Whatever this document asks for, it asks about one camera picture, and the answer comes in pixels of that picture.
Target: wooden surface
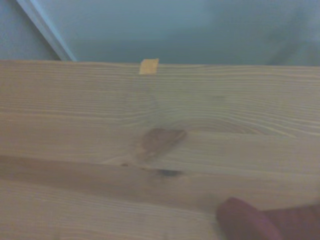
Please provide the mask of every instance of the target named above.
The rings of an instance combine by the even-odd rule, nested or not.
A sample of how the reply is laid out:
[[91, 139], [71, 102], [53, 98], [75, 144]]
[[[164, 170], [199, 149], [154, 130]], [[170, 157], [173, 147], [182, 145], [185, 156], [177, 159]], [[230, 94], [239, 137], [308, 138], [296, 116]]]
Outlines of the wooden surface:
[[[320, 68], [139, 69], [0, 61], [2, 238], [19, 239], [16, 223], [30, 239], [212, 239], [227, 197], [261, 209], [318, 201]], [[155, 127], [188, 136], [147, 167], [183, 175], [132, 166]]]

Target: white trim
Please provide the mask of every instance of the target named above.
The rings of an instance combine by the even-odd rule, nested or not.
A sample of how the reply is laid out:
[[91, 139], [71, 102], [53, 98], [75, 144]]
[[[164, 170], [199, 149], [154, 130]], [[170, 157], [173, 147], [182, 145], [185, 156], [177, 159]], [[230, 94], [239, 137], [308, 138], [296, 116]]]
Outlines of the white trim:
[[54, 24], [46, 17], [45, 12], [36, 0], [17, 0], [17, 2], [61, 60], [77, 61]]

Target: dark red object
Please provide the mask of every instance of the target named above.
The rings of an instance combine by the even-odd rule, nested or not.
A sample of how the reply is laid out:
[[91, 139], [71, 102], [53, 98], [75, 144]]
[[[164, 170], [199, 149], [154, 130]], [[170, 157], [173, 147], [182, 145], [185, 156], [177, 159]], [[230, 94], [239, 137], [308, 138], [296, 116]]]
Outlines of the dark red object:
[[320, 240], [320, 204], [259, 211], [232, 197], [216, 218], [228, 240]]

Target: red object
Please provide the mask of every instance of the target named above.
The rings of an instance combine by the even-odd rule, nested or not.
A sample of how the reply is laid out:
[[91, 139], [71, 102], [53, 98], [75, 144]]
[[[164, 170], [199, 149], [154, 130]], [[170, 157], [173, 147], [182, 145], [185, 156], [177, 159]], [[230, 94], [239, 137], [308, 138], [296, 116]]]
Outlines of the red object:
[[259, 211], [232, 197], [216, 218], [228, 240], [320, 240], [320, 204]]

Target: pine wood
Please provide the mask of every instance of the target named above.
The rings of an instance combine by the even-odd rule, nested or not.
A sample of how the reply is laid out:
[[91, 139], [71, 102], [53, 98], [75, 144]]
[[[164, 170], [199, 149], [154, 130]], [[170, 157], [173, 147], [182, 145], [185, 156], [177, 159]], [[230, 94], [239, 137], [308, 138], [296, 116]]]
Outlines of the pine wood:
[[[227, 197], [262, 209], [319, 199], [320, 68], [139, 69], [0, 61], [2, 238], [218, 239]], [[132, 165], [151, 128], [187, 131], [148, 164], [182, 175]]]

